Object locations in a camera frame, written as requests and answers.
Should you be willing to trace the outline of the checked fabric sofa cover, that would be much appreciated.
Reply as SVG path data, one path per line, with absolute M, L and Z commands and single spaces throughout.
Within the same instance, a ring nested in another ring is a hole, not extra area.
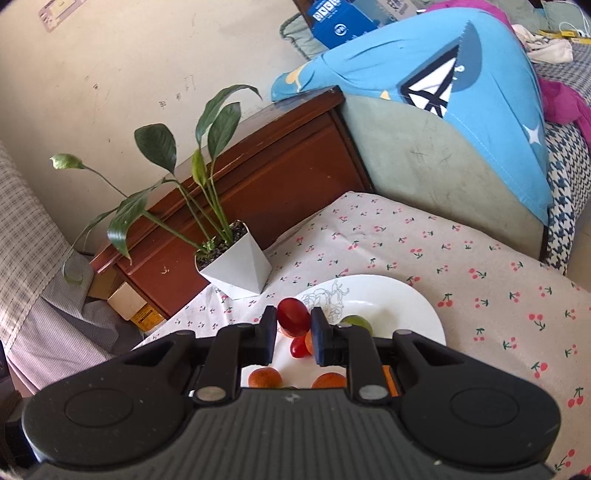
M 1 343 L 35 393 L 133 349 L 139 330 L 88 292 L 94 273 L 1 153 Z

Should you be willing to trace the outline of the white geometric plant pot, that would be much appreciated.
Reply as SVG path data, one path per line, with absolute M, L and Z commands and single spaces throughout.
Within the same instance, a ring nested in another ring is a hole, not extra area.
M 235 221 L 230 227 L 231 246 L 214 239 L 211 251 L 195 254 L 195 269 L 232 300 L 259 296 L 270 277 L 270 261 L 245 223 Z

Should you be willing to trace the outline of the houndstooth patterned fabric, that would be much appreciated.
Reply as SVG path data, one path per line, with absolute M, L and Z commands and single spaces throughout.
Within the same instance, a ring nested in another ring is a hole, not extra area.
M 573 61 L 565 64 L 538 64 L 538 74 L 560 82 L 590 100 L 590 47 L 574 43 Z M 574 123 L 545 124 L 549 150 L 548 182 L 552 204 L 544 251 L 547 265 L 565 274 L 574 244 L 576 223 L 590 200 L 590 151 Z

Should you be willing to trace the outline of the blue cartoon blanket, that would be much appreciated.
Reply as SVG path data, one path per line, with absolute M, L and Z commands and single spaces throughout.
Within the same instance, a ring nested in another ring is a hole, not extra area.
M 416 107 L 456 128 L 542 223 L 552 203 L 538 76 L 511 27 L 448 7 L 374 30 L 280 75 L 280 101 L 338 86 Z

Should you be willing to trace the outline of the white floral ceramic plate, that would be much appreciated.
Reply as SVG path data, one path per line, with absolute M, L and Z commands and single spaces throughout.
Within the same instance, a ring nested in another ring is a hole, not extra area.
M 339 277 L 287 295 L 310 309 L 320 307 L 331 324 L 356 315 L 365 319 L 379 338 L 390 339 L 394 331 L 407 329 L 442 345 L 447 343 L 443 324 L 429 301 L 408 284 L 391 277 L 369 274 Z M 320 367 L 311 356 L 294 358 L 290 343 L 283 333 L 277 334 L 270 363 L 287 387 L 310 388 L 322 374 L 346 373 L 342 367 Z

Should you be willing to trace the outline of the blue printed box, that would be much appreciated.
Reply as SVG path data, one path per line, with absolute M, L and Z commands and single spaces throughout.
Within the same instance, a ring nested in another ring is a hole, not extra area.
M 328 49 L 418 14 L 412 1 L 318 0 L 295 4 L 312 35 Z

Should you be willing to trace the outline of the cardboard box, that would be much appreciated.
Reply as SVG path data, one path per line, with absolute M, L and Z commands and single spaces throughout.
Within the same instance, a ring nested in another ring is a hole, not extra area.
M 144 334 L 149 334 L 165 321 L 113 268 L 94 275 L 88 296 L 105 300 L 123 320 L 134 324 Z

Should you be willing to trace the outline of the red cherry tomato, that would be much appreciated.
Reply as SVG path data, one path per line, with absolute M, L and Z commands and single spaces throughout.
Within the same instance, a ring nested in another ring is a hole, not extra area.
M 295 337 L 290 343 L 290 355 L 295 359 L 301 359 L 311 356 L 308 350 L 307 336 Z
M 311 314 L 297 298 L 284 298 L 276 307 L 276 318 L 281 330 L 291 338 L 301 337 L 311 329 Z

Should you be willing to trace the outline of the green leafy houseplant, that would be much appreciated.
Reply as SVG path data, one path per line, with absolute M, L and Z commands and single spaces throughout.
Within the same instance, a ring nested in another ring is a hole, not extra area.
M 197 148 L 190 157 L 191 179 L 200 190 L 206 205 L 200 206 L 188 188 L 176 176 L 177 145 L 170 129 L 163 123 L 141 126 L 134 131 L 134 142 L 145 160 L 166 172 L 166 175 L 152 185 L 126 194 L 99 171 L 84 164 L 77 156 L 69 153 L 55 154 L 50 158 L 57 171 L 85 170 L 100 178 L 122 197 L 114 208 L 104 211 L 90 220 L 75 238 L 79 243 L 87 240 L 89 234 L 102 222 L 108 227 L 106 237 L 119 255 L 131 258 L 128 244 L 129 231 L 133 224 L 145 219 L 163 229 L 173 237 L 189 245 L 197 256 L 197 262 L 211 263 L 238 241 L 243 228 L 238 222 L 229 222 L 221 205 L 214 180 L 217 158 L 228 147 L 242 119 L 242 104 L 229 98 L 239 91 L 250 91 L 259 95 L 259 89 L 249 84 L 233 84 L 219 90 L 207 101 L 194 128 Z M 189 213 L 204 234 L 204 241 L 198 243 L 173 229 L 148 209 L 150 195 L 165 185 L 171 185 L 181 196 Z

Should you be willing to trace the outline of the red cherry tomato front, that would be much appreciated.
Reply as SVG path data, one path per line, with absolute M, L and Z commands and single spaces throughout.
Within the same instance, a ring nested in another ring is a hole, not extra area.
M 311 314 L 297 298 L 284 298 L 276 307 L 276 318 L 281 330 L 291 338 L 301 337 L 311 329 Z

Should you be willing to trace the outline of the orange tangerine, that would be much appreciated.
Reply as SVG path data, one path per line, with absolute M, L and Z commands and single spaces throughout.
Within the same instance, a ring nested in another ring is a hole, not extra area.
M 283 377 L 273 367 L 262 367 L 249 374 L 249 388 L 274 389 L 283 387 Z
M 307 334 L 304 336 L 304 344 L 308 349 L 308 353 L 311 355 L 314 354 L 314 343 L 312 343 L 311 330 L 308 330 Z
M 398 397 L 398 395 L 400 395 L 400 393 L 399 393 L 398 388 L 396 386 L 396 382 L 394 382 L 393 370 L 391 369 L 391 367 L 389 365 L 384 365 L 383 366 L 383 373 L 386 378 L 388 390 L 389 390 L 391 396 Z
M 335 372 L 328 372 L 318 376 L 311 384 L 312 389 L 344 389 L 348 385 L 346 377 Z

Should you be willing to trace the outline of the cherry print tablecloth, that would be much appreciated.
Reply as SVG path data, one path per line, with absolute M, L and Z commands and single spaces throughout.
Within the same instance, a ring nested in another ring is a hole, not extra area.
M 447 344 L 530 380 L 557 401 L 562 425 L 549 456 L 560 479 L 590 471 L 590 295 L 551 267 L 488 235 L 410 206 L 349 192 L 266 252 L 262 295 L 231 300 L 206 287 L 157 330 L 209 337 L 254 323 L 267 305 L 325 285 L 352 294 L 346 278 L 390 277 L 422 294 Z

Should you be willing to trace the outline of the dark red wooden cabinet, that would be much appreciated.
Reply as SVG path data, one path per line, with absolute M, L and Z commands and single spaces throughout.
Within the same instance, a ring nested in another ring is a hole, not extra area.
M 229 220 L 242 220 L 260 248 L 348 191 L 374 185 L 346 123 L 346 98 L 336 86 L 283 100 L 238 126 L 217 159 L 215 185 Z M 193 250 L 148 220 L 130 229 L 130 257 L 106 245 L 94 270 L 114 269 L 136 293 L 169 318 L 204 289 Z

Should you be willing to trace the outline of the red cherry tomato back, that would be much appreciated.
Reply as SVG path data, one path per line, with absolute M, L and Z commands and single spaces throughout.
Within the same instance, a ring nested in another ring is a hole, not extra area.
M 308 350 L 307 336 L 295 337 L 290 343 L 290 355 L 295 359 L 301 359 L 311 356 Z

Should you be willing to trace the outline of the green plum back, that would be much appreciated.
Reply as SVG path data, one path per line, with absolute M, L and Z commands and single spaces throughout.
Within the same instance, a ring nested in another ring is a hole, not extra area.
M 348 316 L 342 318 L 341 321 L 339 321 L 339 325 L 363 327 L 370 333 L 370 336 L 374 336 L 374 331 L 373 331 L 372 325 L 370 324 L 370 322 L 367 319 L 363 318 L 363 316 L 361 316 L 361 315 L 348 315 Z

